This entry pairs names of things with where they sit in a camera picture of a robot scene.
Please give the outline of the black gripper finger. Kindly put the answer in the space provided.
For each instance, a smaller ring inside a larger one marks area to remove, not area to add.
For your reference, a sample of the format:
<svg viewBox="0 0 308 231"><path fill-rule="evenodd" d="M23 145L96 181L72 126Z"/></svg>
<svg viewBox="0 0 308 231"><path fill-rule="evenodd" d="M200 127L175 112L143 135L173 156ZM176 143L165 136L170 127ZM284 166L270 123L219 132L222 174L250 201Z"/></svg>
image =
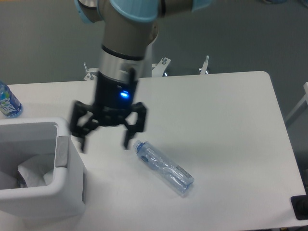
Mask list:
<svg viewBox="0 0 308 231"><path fill-rule="evenodd" d="M81 152L86 151L87 136L99 126L96 108L80 101L73 103L69 129L80 143Z"/></svg>
<svg viewBox="0 0 308 231"><path fill-rule="evenodd" d="M128 149L129 142L134 138L135 134L142 133L145 130L147 108L143 102L132 104L130 107L130 113L132 112L137 114L135 124L129 124L125 118L121 121L121 124L123 124L127 129L123 141L125 150Z"/></svg>

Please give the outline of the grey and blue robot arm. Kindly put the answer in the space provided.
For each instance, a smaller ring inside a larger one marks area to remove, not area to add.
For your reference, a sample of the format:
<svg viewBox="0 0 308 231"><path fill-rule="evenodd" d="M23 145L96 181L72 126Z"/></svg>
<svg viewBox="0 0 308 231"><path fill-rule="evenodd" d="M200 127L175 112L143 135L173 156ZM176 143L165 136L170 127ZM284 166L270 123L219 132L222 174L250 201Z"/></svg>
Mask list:
<svg viewBox="0 0 308 231"><path fill-rule="evenodd" d="M143 74L146 49L158 18L210 5L208 0L77 0L75 6L86 23L104 21L100 64L94 73L92 104L74 102L70 131L84 151L87 135L98 127L124 125L125 148L145 128L146 106L135 103L138 80Z"/></svg>

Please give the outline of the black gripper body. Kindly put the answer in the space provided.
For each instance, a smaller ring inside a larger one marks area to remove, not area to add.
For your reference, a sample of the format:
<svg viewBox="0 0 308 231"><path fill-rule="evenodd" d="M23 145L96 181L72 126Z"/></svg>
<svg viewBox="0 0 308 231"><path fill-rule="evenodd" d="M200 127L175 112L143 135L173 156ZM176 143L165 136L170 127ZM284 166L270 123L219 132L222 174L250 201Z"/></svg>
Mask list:
<svg viewBox="0 0 308 231"><path fill-rule="evenodd" d="M126 122L138 82L120 82L103 75L97 75L93 118L102 127L115 127Z"/></svg>

